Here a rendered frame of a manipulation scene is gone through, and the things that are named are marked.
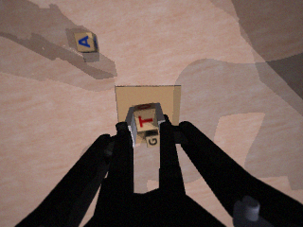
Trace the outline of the beige letter block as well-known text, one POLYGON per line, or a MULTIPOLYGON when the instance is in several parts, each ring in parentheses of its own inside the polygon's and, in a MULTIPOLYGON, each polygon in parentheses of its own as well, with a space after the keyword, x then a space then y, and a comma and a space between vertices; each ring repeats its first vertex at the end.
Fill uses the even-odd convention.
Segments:
POLYGON ((148 148, 160 147, 158 130, 146 131, 145 137, 148 148))
POLYGON ((99 52, 97 35, 92 32, 75 32, 74 38, 78 52, 99 52))
POLYGON ((149 131, 158 129, 154 103, 135 105, 134 121, 137 131, 149 131))

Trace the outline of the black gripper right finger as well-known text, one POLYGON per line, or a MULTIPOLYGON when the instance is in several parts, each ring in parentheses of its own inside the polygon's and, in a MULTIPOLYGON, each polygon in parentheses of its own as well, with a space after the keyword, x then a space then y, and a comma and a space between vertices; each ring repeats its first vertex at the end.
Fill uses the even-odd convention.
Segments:
POLYGON ((181 144, 234 227, 303 227, 303 204, 255 178, 198 130, 171 125, 154 103, 160 134, 157 227, 193 227, 175 144, 181 144))

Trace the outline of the tan flat mat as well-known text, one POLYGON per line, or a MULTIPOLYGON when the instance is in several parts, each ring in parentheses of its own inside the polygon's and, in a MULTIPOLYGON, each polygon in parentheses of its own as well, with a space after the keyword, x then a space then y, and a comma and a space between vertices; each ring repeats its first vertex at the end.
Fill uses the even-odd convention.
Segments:
MULTIPOLYGON (((171 125, 179 126, 182 86, 126 86, 116 87, 119 122, 124 122, 130 107, 147 103, 159 103, 171 125)), ((146 131, 138 131, 136 144, 147 143, 146 131)))

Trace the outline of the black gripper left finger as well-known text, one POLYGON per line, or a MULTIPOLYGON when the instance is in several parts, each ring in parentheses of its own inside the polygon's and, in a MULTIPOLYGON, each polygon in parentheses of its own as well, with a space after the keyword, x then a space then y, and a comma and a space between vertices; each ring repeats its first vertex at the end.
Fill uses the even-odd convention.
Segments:
POLYGON ((99 136, 40 205, 14 227, 79 227, 99 187, 88 227, 123 227, 125 193, 134 192, 134 107, 124 122, 116 124, 116 131, 114 136, 99 136))

